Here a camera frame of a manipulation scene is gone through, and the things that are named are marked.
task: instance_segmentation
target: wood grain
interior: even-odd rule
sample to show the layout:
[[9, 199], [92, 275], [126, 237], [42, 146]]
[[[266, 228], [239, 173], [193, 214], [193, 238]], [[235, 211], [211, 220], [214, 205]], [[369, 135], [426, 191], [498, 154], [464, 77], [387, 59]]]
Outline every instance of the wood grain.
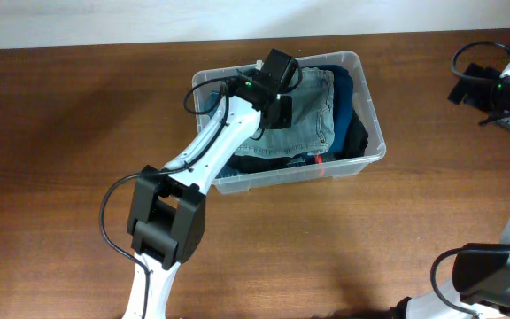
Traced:
[[[510, 134], [446, 100], [452, 54], [482, 39], [510, 43], [510, 30], [0, 50], [0, 318], [120, 317], [134, 265], [100, 237], [107, 187], [192, 140], [182, 98], [195, 72], [273, 47], [358, 53], [387, 155], [353, 177], [212, 190], [168, 314], [325, 317], [428, 292], [439, 253], [498, 241], [510, 214]], [[465, 60], [502, 67], [502, 53]], [[131, 192], [106, 216], [127, 249]]]

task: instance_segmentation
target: denim shorts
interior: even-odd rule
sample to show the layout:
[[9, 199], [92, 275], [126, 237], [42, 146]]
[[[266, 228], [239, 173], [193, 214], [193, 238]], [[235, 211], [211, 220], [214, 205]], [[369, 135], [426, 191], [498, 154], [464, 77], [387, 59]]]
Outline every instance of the denim shorts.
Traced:
[[[266, 129], [260, 140], [246, 140], [235, 155], [274, 159], [329, 150], [334, 142], [334, 75], [317, 68], [305, 68], [302, 73], [302, 82], [288, 94], [292, 97], [291, 127]], [[291, 84], [297, 80], [295, 74]]]

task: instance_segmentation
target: white backdrop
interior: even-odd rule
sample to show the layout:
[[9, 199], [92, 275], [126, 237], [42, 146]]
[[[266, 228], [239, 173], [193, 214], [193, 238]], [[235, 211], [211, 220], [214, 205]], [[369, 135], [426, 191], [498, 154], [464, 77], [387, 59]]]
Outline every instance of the white backdrop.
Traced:
[[0, 0], [0, 48], [510, 27], [510, 0]]

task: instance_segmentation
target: denim fabric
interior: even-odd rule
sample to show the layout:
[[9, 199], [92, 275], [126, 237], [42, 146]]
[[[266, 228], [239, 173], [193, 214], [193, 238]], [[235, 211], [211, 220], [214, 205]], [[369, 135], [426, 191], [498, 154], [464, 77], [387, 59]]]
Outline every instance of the denim fabric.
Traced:
[[[260, 140], [246, 140], [235, 155], [262, 159], [318, 155], [334, 142], [334, 75], [330, 71], [305, 68], [302, 82], [293, 90], [290, 128], [267, 129]], [[296, 83], [298, 75], [291, 83]], [[253, 138], [260, 135], [256, 132]]]
[[341, 66], [313, 66], [334, 74], [334, 142], [327, 154], [340, 153], [344, 149], [345, 132], [353, 116], [353, 80]]

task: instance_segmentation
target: plastic bin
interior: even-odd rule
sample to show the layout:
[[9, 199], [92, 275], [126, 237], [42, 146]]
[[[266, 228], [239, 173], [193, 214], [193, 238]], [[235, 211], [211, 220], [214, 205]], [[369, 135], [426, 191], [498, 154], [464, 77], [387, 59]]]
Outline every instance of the plastic bin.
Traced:
[[[349, 71], [353, 79], [353, 108], [359, 116], [359, 119], [363, 122], [367, 133], [369, 133], [369, 144], [365, 150], [365, 156], [304, 167], [292, 167], [257, 174], [219, 178], [214, 180], [213, 184], [220, 193], [229, 194], [232, 192], [248, 191], [256, 187], [293, 183], [323, 177], [356, 175], [370, 163], [382, 159], [387, 152], [358, 55], [351, 51], [342, 51], [297, 58], [297, 61], [302, 67], [338, 65]], [[244, 70], [253, 67], [255, 67], [255, 65], [233, 66], [200, 71], [192, 78], [192, 85], [195, 86], [200, 82], [211, 80], [216, 77], [235, 75], [237, 69]], [[197, 111], [200, 110], [200, 103], [204, 102], [210, 93], [218, 89], [219, 86], [218, 83], [210, 83], [194, 92], [194, 104]], [[209, 120], [210, 118], [207, 115], [198, 115], [196, 117], [198, 133], [207, 125]]]

